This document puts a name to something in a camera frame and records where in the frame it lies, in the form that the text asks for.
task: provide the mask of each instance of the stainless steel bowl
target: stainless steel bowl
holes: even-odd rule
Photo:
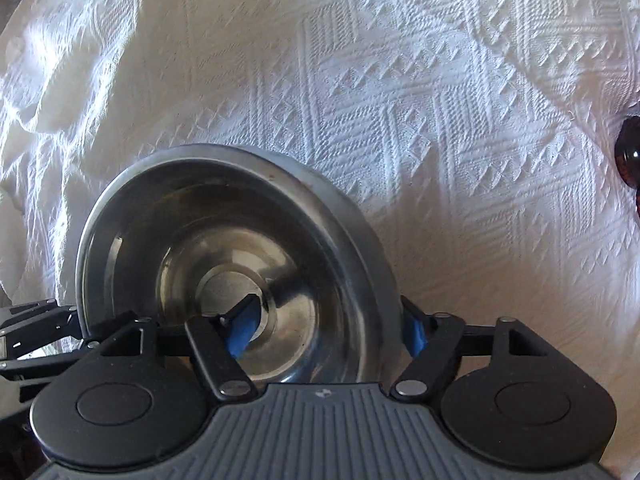
[[[83,331],[126,310],[179,324],[258,294],[240,359],[257,383],[383,381],[401,306],[359,209],[289,157],[212,144],[172,148],[118,176],[82,233]]]

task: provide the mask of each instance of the white textured fabric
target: white textured fabric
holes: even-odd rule
[[[517,316],[597,378],[640,469],[640,231],[612,146],[640,0],[24,0],[0,37],[0,283],[74,301],[101,190],[251,144],[363,209],[405,295]]]

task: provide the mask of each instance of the metal rivet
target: metal rivet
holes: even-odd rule
[[[220,386],[220,393],[229,397],[241,397],[251,391],[246,381],[227,381]]]
[[[427,385],[422,381],[407,379],[396,384],[396,392],[403,397],[417,397],[427,392]]]

